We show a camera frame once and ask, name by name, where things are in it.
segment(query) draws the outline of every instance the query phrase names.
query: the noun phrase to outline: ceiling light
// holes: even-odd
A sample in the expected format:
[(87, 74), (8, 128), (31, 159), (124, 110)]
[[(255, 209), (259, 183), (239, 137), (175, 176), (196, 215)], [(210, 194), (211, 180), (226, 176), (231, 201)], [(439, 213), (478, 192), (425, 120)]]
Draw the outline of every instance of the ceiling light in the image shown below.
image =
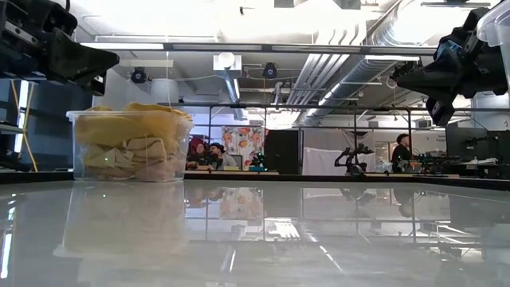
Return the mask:
[(316, 112), (317, 109), (316, 108), (310, 108), (308, 110), (308, 112), (306, 113), (306, 116), (313, 116), (313, 113)]
[(396, 55), (366, 55), (365, 60), (380, 61), (419, 61), (420, 57), (415, 56), (396, 56)]
[(161, 43), (80, 43), (83, 46), (107, 50), (163, 50)]
[(215, 36), (210, 35), (178, 35), (178, 36), (161, 36), (161, 35), (97, 35), (95, 39), (128, 39), (128, 40), (216, 40)]
[(236, 89), (237, 96), (241, 96), (241, 93), (239, 92), (239, 81), (237, 81), (237, 79), (233, 79), (233, 86)]

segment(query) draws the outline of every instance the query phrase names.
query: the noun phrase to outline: desk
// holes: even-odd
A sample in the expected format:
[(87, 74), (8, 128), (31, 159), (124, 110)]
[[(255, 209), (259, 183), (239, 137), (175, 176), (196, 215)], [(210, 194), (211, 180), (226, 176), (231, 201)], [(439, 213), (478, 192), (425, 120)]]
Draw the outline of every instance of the desk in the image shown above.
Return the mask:
[(440, 179), (458, 179), (459, 175), (431, 175), (431, 174), (417, 174), (417, 173), (365, 173), (365, 176), (368, 177), (389, 177), (389, 178), (409, 178), (409, 177), (419, 177), (419, 178), (440, 178)]
[(278, 171), (184, 171), (185, 175), (279, 175)]

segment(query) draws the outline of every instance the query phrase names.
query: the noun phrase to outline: security camera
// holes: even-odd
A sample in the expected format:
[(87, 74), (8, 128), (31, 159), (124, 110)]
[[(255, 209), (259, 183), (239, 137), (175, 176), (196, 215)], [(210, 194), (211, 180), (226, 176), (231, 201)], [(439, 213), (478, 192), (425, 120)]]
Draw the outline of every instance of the security camera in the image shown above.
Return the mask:
[(147, 74), (144, 67), (136, 67), (131, 74), (131, 81), (135, 84), (143, 84), (147, 81)]

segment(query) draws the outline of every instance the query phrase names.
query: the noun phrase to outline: computer monitor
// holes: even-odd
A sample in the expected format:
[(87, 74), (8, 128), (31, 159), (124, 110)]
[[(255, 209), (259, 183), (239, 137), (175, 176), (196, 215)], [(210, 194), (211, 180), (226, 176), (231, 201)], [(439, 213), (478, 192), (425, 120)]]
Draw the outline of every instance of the computer monitor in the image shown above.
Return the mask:
[(484, 128), (446, 127), (446, 152), (448, 156), (463, 160), (479, 160), (493, 157)]
[(230, 156), (232, 156), (233, 159), (235, 159), (237, 166), (239, 167), (239, 170), (242, 171), (243, 166), (242, 155), (230, 155)]

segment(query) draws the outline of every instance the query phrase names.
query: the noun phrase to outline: ceiling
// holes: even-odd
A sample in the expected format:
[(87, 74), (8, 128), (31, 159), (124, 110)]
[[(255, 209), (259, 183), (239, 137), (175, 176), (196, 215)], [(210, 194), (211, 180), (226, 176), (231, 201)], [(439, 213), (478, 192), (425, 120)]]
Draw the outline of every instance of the ceiling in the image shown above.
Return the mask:
[[(331, 38), (320, 40), (325, 31), (348, 30), (356, 22), (366, 23), (370, 29), (395, 0), (362, 1), (361, 10), (342, 10), (333, 0), (307, 0), (294, 8), (274, 8), (276, 0), (72, 0), (71, 12), (79, 22), (75, 39), (90, 41), (145, 41), (148, 37), (168, 36), (177, 42), (239, 42), (337, 44)], [(65, 0), (56, 0), (64, 5)], [(172, 78), (179, 81), (180, 96), (185, 101), (216, 101), (225, 91), (223, 79), (215, 77), (213, 55), (198, 52), (121, 52), (121, 61), (142, 60), (158, 64), (146, 67), (151, 78)], [(278, 81), (295, 82), (309, 55), (283, 53), (242, 53), (244, 77), (239, 78), (241, 100), (244, 102), (271, 102), (269, 92)], [(263, 81), (262, 70), (266, 63), (275, 63), (278, 80)], [(134, 66), (117, 66), (115, 69), (129, 78)], [(389, 73), (382, 73), (382, 85), (362, 88), (360, 106), (409, 104), (419, 102), (423, 95), (408, 93), (386, 85)], [(326, 86), (338, 78), (333, 77)], [(316, 103), (323, 93), (317, 93), (309, 104)]]

